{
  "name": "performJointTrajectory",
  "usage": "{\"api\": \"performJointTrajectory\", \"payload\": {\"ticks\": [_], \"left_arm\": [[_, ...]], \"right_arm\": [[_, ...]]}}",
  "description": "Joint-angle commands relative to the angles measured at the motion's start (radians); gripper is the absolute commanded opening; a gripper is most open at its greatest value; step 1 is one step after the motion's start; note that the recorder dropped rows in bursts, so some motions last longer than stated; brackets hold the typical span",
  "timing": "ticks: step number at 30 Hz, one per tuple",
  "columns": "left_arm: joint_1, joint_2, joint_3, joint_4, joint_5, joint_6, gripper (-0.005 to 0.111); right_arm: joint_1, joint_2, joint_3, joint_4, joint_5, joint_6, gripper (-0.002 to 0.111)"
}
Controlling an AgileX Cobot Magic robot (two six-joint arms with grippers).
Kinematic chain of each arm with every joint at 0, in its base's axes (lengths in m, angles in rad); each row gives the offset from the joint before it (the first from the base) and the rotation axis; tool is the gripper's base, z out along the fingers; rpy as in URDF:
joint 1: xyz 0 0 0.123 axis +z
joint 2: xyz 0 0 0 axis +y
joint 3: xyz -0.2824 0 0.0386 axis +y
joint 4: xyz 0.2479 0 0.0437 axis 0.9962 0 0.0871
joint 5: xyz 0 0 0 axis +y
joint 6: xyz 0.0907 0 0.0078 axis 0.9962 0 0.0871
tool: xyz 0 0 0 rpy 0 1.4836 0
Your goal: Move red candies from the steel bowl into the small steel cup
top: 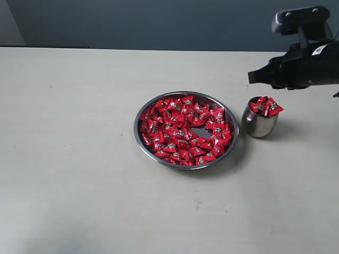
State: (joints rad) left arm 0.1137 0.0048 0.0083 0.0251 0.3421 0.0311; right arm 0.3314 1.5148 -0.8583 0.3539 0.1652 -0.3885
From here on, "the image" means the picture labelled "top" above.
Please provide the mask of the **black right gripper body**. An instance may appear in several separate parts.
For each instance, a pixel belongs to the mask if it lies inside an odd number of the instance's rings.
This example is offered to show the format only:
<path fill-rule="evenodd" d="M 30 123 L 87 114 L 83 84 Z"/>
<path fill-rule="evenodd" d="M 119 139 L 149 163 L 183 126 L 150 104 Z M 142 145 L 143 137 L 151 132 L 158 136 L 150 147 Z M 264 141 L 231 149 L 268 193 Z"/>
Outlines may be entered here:
<path fill-rule="evenodd" d="M 305 89 L 338 84 L 338 41 L 311 43 L 271 59 L 270 85 L 275 89 Z"/>

